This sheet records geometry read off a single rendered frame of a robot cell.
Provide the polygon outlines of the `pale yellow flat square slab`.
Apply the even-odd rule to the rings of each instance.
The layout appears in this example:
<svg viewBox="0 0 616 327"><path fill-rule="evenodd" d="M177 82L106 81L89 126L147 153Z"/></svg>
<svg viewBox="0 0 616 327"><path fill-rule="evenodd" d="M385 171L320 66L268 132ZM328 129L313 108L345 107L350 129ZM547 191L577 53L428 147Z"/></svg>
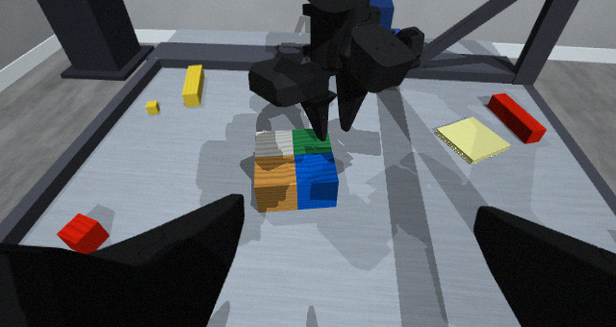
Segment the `pale yellow flat square slab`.
<svg viewBox="0 0 616 327"><path fill-rule="evenodd" d="M470 165L506 151L510 146L474 117L438 128L436 135Z"/></svg>

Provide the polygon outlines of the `red rectangular bar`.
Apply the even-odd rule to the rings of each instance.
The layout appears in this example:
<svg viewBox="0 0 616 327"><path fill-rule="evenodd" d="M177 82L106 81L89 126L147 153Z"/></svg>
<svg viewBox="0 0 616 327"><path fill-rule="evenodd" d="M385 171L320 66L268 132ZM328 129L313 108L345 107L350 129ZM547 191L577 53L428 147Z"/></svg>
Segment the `red rectangular bar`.
<svg viewBox="0 0 616 327"><path fill-rule="evenodd" d="M524 144L539 142L547 129L506 93L493 94L488 106Z"/></svg>

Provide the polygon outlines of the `red cube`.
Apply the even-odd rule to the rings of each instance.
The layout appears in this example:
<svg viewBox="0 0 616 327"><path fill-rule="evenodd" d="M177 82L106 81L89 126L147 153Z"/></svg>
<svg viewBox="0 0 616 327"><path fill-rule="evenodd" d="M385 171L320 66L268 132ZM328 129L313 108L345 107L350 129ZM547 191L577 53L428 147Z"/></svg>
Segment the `red cube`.
<svg viewBox="0 0 616 327"><path fill-rule="evenodd" d="M70 248L88 254L97 250L109 237L101 224L85 215L77 214L57 236Z"/></svg>

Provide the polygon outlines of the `small yellow cube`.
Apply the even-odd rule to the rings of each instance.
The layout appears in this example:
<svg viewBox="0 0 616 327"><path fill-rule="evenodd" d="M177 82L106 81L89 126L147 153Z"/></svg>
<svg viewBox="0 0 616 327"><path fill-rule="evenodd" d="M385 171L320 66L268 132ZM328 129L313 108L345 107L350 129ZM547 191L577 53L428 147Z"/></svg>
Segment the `small yellow cube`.
<svg viewBox="0 0 616 327"><path fill-rule="evenodd" d="M151 115L151 114L158 114L159 111L160 111L160 107L159 107L157 101L147 102L146 109L147 109L149 115Z"/></svg>

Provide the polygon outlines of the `yellow rectangular bar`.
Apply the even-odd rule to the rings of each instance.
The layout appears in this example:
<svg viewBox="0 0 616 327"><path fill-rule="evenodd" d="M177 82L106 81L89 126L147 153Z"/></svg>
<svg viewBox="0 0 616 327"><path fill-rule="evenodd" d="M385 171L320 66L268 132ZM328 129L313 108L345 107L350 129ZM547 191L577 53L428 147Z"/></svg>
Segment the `yellow rectangular bar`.
<svg viewBox="0 0 616 327"><path fill-rule="evenodd" d="M186 107L200 106L204 77L202 65L191 65L188 67L182 93Z"/></svg>

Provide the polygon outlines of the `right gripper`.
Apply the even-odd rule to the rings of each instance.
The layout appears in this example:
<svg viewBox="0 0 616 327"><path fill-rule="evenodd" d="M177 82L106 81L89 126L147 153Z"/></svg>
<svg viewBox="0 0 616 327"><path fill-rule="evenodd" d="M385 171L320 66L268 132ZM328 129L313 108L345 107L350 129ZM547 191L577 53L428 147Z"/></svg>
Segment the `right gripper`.
<svg viewBox="0 0 616 327"><path fill-rule="evenodd" d="M326 140L329 103L337 97L341 128L348 132L368 91L344 63L339 62L338 68L328 65L329 46L345 14L354 13L354 24L358 24L369 19L371 10L378 7L370 6L370 0L339 13L302 4L302 14L311 16L311 44L303 46L303 56L311 61L300 64L279 57L254 63L248 73L249 90L276 107L300 103L321 141ZM329 90L329 79L334 75L337 93Z"/></svg>

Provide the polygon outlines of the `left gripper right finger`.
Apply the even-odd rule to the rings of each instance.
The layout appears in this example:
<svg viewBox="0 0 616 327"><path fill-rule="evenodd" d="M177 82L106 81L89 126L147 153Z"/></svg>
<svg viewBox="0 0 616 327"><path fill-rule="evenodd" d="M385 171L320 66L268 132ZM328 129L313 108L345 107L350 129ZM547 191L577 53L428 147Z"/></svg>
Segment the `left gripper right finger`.
<svg viewBox="0 0 616 327"><path fill-rule="evenodd" d="M489 206L474 234L521 327L616 327L616 253Z"/></svg>

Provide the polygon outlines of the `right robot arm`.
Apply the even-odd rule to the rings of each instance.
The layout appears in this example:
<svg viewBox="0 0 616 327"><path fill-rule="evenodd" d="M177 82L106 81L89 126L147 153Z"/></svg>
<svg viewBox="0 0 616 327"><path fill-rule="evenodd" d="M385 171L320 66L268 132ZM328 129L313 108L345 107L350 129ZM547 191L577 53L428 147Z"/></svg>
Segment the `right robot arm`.
<svg viewBox="0 0 616 327"><path fill-rule="evenodd" d="M308 1L320 10L339 13L364 0ZM409 69L421 65L424 49L424 33L417 27L395 34L394 29L380 26L380 16L380 10L371 10L366 22L354 24L355 14L345 14L342 24L337 24L328 52L328 65L338 68L339 62L344 63L361 87L371 93L399 86Z"/></svg>

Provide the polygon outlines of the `green cube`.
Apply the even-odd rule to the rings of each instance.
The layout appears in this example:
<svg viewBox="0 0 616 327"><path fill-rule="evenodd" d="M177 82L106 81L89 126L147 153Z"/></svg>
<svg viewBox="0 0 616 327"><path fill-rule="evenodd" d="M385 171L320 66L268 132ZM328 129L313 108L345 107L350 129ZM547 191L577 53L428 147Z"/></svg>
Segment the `green cube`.
<svg viewBox="0 0 616 327"><path fill-rule="evenodd" d="M325 141L318 139L314 129L292 130L292 133L294 155L332 153L328 130Z"/></svg>

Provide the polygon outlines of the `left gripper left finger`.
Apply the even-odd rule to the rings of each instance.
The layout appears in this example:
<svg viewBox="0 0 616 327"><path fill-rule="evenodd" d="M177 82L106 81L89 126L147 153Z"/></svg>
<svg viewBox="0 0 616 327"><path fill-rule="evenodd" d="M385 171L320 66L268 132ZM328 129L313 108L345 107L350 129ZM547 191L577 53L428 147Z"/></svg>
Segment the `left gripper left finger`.
<svg viewBox="0 0 616 327"><path fill-rule="evenodd" d="M243 226L232 193L88 254L0 243L0 327L207 327Z"/></svg>

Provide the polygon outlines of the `blue cube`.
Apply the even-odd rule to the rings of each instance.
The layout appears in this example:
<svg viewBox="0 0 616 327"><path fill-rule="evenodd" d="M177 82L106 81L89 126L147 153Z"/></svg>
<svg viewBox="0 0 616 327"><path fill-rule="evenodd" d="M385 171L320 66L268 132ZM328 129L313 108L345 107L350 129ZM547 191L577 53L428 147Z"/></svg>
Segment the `blue cube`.
<svg viewBox="0 0 616 327"><path fill-rule="evenodd" d="M333 153L295 155L297 209L337 206L339 179Z"/></svg>

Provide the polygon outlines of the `orange cube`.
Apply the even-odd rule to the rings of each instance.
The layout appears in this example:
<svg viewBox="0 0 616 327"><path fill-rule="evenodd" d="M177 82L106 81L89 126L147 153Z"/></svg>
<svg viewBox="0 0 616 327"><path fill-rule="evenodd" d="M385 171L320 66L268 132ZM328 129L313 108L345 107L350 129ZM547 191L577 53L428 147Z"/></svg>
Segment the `orange cube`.
<svg viewBox="0 0 616 327"><path fill-rule="evenodd" d="M255 158L254 190L259 213L297 210L295 155Z"/></svg>

